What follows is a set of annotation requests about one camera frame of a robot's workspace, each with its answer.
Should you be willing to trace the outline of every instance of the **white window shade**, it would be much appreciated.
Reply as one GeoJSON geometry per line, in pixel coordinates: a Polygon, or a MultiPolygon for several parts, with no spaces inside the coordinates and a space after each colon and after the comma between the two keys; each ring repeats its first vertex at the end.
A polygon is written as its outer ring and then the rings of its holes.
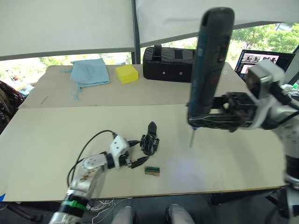
{"type": "Polygon", "coordinates": [[[0,27],[0,58],[134,49],[131,0],[0,0],[0,27]]]}
{"type": "Polygon", "coordinates": [[[299,0],[137,0],[141,46],[198,32],[203,13],[212,7],[232,8],[235,25],[258,21],[299,22],[299,0]]]}

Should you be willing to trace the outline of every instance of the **blue towel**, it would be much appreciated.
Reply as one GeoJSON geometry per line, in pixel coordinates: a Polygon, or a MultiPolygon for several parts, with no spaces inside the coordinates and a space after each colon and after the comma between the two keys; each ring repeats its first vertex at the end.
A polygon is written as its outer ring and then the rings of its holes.
{"type": "Polygon", "coordinates": [[[110,83],[106,65],[102,58],[72,62],[71,80],[76,82],[77,89],[71,94],[79,100],[78,94],[82,88],[110,83]]]}

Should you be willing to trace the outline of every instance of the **backpack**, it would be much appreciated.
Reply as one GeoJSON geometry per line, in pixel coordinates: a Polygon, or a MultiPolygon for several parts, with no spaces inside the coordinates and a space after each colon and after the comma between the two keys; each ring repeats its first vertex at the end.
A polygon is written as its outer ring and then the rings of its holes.
{"type": "Polygon", "coordinates": [[[25,98],[14,88],[0,81],[0,134],[25,98]]]}

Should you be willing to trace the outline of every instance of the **black case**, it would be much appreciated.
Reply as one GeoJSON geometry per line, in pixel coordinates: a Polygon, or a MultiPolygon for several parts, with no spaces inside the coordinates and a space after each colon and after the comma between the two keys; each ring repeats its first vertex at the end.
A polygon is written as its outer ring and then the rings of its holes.
{"type": "Polygon", "coordinates": [[[191,82],[195,50],[162,48],[160,44],[145,49],[143,76],[147,79],[191,82]]]}

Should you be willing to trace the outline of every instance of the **small green box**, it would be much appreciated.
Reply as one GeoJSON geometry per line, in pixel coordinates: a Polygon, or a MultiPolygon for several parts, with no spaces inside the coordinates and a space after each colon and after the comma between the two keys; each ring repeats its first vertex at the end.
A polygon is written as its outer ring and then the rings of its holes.
{"type": "Polygon", "coordinates": [[[138,80],[138,71],[131,64],[117,67],[115,72],[123,84],[138,80]]]}

